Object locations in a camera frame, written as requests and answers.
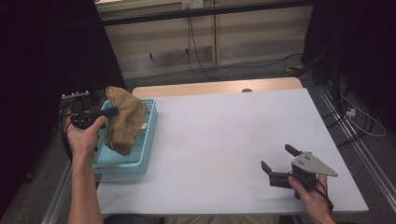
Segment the power outlet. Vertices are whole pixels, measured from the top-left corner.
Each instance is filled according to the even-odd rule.
[[[192,8],[203,8],[204,7],[204,0],[201,1],[195,1],[192,0]]]
[[[190,8],[193,8],[192,1],[182,1],[181,2],[181,9],[186,10],[186,9],[190,9]]]
[[[351,118],[355,117],[355,115],[356,115],[355,109],[354,109],[354,108],[349,108],[349,109],[346,111],[346,115],[347,115],[348,117],[351,117]]]

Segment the black cable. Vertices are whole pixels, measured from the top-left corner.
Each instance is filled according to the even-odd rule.
[[[214,80],[216,80],[216,81],[224,81],[224,80],[221,80],[221,79],[218,79],[218,78],[215,78],[215,77],[210,76],[210,75],[206,72],[206,70],[202,67],[202,65],[201,65],[201,60],[199,59],[199,56],[198,56],[197,47],[196,47],[196,45],[195,45],[194,30],[193,30],[193,27],[192,27],[192,20],[191,20],[190,17],[188,17],[187,20],[188,20],[188,22],[189,22],[189,51],[187,52],[187,61],[188,61],[188,63],[189,63],[189,67],[190,67],[191,71],[192,71],[192,72],[195,72],[195,73],[205,73],[205,75],[206,75],[207,77],[210,77],[210,78],[212,78],[212,79],[214,79]],[[191,34],[191,36],[192,36],[192,41],[193,41],[194,48],[195,48],[195,55],[196,55],[196,57],[197,57],[198,64],[199,64],[199,66],[200,66],[201,69],[202,69],[202,72],[195,71],[194,69],[192,69],[191,64],[190,64],[190,42],[191,42],[191,36],[190,36],[190,34]]]
[[[326,128],[329,129],[329,128],[331,128],[332,126],[334,126],[335,124],[337,124],[338,122],[340,122],[342,119],[344,119],[344,117],[346,116],[346,114],[347,114],[347,109],[344,110],[343,114],[340,116],[340,118],[339,118],[338,120],[336,120],[335,122],[333,122],[333,123],[327,125]]]
[[[301,217],[300,216],[295,216],[296,217],[296,219],[297,219],[297,222],[299,223],[299,224],[304,224],[303,223],[303,221],[301,220]]]
[[[300,177],[299,175],[293,173],[292,176],[296,177],[298,180],[300,180],[300,182],[304,182],[306,185],[308,185],[311,189],[313,189],[314,191],[316,191],[320,196],[322,196],[326,201],[327,204],[329,205],[329,211],[330,214],[332,213],[332,209],[334,208],[334,205],[332,204],[332,201],[330,201],[329,199],[329,195],[327,194],[327,190],[326,188],[324,188],[323,184],[320,183],[320,181],[318,181],[320,183],[320,185],[323,187],[323,189],[325,190],[326,194],[324,194],[322,191],[320,191],[316,186],[313,186],[311,183],[309,183],[308,181],[306,181],[304,178]]]
[[[318,179],[317,179],[317,181],[318,181],[318,183],[323,187],[324,192],[326,193],[326,196],[329,197],[329,194],[328,194],[328,192],[327,192],[327,189],[324,187],[324,185],[322,184],[322,182],[320,182]]]
[[[288,58],[291,58],[291,57],[296,56],[296,55],[302,55],[302,53],[294,53],[294,54],[286,56],[282,60],[276,61],[274,63],[268,63],[268,64],[262,64],[262,65],[235,65],[235,66],[226,66],[226,67],[214,67],[214,68],[210,68],[210,69],[205,70],[202,67],[200,59],[198,57],[197,48],[196,48],[196,45],[195,45],[195,38],[194,38],[194,33],[193,33],[192,21],[191,21],[190,17],[188,17],[188,22],[189,22],[189,48],[188,48],[187,60],[188,60],[189,67],[190,67],[191,71],[194,72],[194,73],[205,73],[208,76],[207,72],[214,71],[214,70],[220,70],[220,69],[228,69],[228,68],[261,68],[261,67],[267,67],[267,66],[271,66],[271,65],[274,65],[274,64],[277,64],[277,63],[285,62]],[[193,41],[193,44],[194,44],[195,54],[197,56],[198,63],[200,64],[200,67],[201,67],[202,71],[194,70],[191,67],[191,63],[190,63],[191,38],[192,38],[192,41]]]
[[[69,160],[73,160],[72,151],[70,149],[69,141],[67,139],[67,128],[69,127],[70,123],[67,125],[66,130],[64,130],[63,119],[64,119],[64,109],[70,106],[70,104],[66,104],[62,106],[61,110],[59,111],[59,129],[61,132],[62,142],[64,143],[64,150],[66,151],[67,157]]]
[[[363,109],[362,103],[361,103],[361,101],[360,101],[360,99],[359,99],[358,96],[356,96],[356,100],[357,100],[357,102],[358,102],[358,104],[359,104],[361,110],[362,110],[363,112],[365,112],[364,109]],[[364,124],[363,124],[363,127],[362,127],[363,130],[365,130],[366,124],[367,124],[367,116],[364,116]],[[371,120],[369,130],[367,131],[368,133],[373,129],[373,126],[374,126],[374,122]],[[367,133],[363,132],[362,130],[359,130],[356,134],[354,134],[353,136],[351,136],[350,138],[348,138],[345,142],[338,144],[338,145],[337,145],[337,148],[343,147],[343,146],[345,146],[345,145],[347,145],[347,144],[349,144],[349,143],[351,143],[351,142],[353,142],[353,141],[355,141],[355,140],[358,140],[358,139],[360,139],[361,137],[363,137],[363,136],[366,135],[366,134],[367,134]]]
[[[325,116],[323,116],[323,117],[321,117],[322,119],[326,119],[326,118],[328,118],[330,115],[332,115],[332,114],[334,114],[334,110],[332,110],[332,112],[330,112],[329,114],[327,114],[327,115],[325,115]]]

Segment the blue plastic tray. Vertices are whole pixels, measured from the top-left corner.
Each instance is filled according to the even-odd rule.
[[[122,156],[105,145],[106,128],[99,132],[98,151],[93,161],[96,174],[143,175],[146,173],[149,166],[149,154],[154,138],[155,125],[157,123],[157,109],[152,99],[145,99],[142,102],[148,106],[144,121],[147,126],[146,128],[142,128],[136,136],[134,145],[132,146],[132,152],[129,156]],[[111,103],[106,101],[102,109],[110,107],[112,107]]]

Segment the table surface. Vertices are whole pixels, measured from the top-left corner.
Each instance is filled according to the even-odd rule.
[[[239,81],[205,82],[193,84],[179,84],[167,86],[139,87],[132,94],[138,98],[158,96],[179,96],[194,94],[213,94],[226,92],[252,91],[280,91],[302,89],[300,80],[296,77],[252,79]]]
[[[288,81],[294,90],[284,90]],[[204,90],[206,85],[211,91]],[[191,91],[198,95],[180,96],[198,86]],[[368,210],[298,79],[185,84],[179,91],[175,88],[139,88],[133,92],[138,97],[153,97],[161,89],[167,97],[155,97],[159,117],[148,172],[142,176],[104,175],[98,188],[103,214],[303,212],[293,190],[270,187],[268,176],[261,170],[261,160],[274,171],[291,169],[293,157],[284,149],[285,144],[313,152],[339,174],[329,177],[334,212]],[[265,91],[277,88],[283,91]],[[254,92],[236,93],[241,89]],[[220,94],[209,94],[216,91]]]

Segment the black curtain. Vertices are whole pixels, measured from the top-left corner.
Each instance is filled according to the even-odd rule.
[[[0,74],[1,218],[56,127],[61,95],[125,84],[93,0],[0,0]]]
[[[321,52],[325,60],[313,70],[317,84],[332,74],[332,61],[340,64],[340,74],[382,119],[396,130],[396,5],[392,1],[320,1],[314,4],[305,37],[303,63]]]

